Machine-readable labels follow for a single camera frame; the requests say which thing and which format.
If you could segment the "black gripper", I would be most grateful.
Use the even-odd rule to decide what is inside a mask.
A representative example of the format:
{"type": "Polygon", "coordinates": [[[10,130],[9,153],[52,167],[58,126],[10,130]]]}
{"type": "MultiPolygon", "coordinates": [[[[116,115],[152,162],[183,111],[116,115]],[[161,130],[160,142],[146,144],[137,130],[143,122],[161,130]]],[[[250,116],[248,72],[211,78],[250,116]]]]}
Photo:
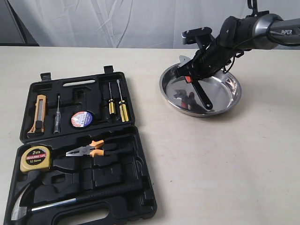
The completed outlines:
{"type": "Polygon", "coordinates": [[[241,49],[223,47],[221,38],[217,37],[204,52],[197,53],[191,62],[177,65],[174,75],[176,78],[187,76],[187,82],[199,81],[213,76],[230,64],[231,58],[239,58],[243,54],[241,49]]]}

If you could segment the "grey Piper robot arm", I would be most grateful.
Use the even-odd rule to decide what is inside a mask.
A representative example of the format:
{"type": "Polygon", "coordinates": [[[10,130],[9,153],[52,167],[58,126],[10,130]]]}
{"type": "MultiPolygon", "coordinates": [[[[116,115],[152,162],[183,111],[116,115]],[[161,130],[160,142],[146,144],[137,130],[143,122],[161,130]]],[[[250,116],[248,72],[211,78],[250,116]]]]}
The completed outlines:
{"type": "Polygon", "coordinates": [[[300,20],[283,20],[277,14],[228,17],[217,37],[212,29],[202,27],[182,33],[183,43],[197,44],[199,49],[189,61],[175,69],[176,77],[187,77],[188,82],[213,76],[234,62],[246,51],[271,50],[279,45],[300,45],[300,20]]]}

